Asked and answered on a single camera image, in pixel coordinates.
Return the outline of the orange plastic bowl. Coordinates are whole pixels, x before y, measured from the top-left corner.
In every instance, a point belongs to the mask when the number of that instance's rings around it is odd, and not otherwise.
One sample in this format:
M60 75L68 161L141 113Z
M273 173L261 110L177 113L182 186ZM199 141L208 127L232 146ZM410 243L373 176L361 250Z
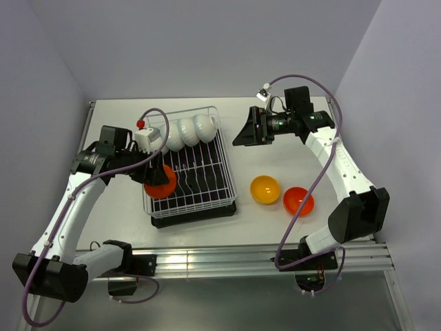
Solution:
M175 171L168 166L163 166L163 172L159 173L152 185L144 184L144 192L153 199L165 199L172 195L177 187L177 176Z
M287 189L283 195L283 205L285 210L288 213L295 215L300 205L303 203L306 194L307 194L307 190L302 187L291 187ZM300 216L305 217L311 214L311 212L314 210L314 207L315 207L315 201L314 201L314 197L311 195L307 199L305 206L300 212Z

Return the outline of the yellow plastic bowl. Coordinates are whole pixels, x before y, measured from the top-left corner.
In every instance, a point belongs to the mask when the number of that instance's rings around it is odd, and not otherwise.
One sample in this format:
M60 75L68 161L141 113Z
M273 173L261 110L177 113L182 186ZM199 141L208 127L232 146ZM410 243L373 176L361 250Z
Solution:
M281 193L279 182L268 175L260 175L250 183L250 194L258 203L269 205L278 200Z

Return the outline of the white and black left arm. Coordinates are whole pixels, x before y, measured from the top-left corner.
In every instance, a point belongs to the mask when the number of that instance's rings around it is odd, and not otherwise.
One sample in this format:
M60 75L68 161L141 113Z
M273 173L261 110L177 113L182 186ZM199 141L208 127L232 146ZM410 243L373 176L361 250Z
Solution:
M159 150L150 152L139 132L103 126L99 140L74 159L63 198L41 238L12 268L25 294L74 303L89 282L107 273L129 274L132 246L109 239L82 257L76 247L89 215L111 179L123 174L141 184L168 183Z

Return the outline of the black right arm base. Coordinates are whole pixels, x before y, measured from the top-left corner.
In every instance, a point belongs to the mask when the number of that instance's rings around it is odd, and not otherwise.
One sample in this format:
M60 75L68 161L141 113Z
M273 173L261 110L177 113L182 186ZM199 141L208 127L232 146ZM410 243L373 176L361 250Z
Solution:
M295 275L298 291L303 296L315 297L339 280L345 264L346 251L342 248L342 261L338 263L337 248L306 255L306 248L281 250L278 258L272 257L279 272L306 272Z

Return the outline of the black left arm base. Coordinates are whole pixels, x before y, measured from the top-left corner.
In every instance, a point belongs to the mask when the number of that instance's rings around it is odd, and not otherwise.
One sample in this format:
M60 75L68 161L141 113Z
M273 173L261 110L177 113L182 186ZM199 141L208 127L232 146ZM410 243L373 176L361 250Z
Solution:
M158 294L160 288L158 281L153 278L156 272L156 260L155 254L134 255L128 269L109 270L99 279L107 279L107 293L113 299L127 302L141 301L141 299L124 299L123 297L132 298L143 284L145 284L144 288L149 288L150 283L154 286L153 292L143 299L143 301L148 301Z

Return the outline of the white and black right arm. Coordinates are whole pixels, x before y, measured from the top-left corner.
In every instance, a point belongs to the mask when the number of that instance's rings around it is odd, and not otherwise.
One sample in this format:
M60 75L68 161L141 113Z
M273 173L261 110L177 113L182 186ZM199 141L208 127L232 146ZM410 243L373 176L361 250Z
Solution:
M328 176L338 205L327 224L305 236L299 244L301 266L312 269L322 260L322 253L361 237L381 231L390 196L366 178L340 140L340 123L325 111L315 111L309 88L300 86L284 91L286 111L274 114L270 109L270 84L257 97L264 108L252 106L245 125L233 140L233 146L260 146L273 143L280 134L300 138L320 162L321 176Z

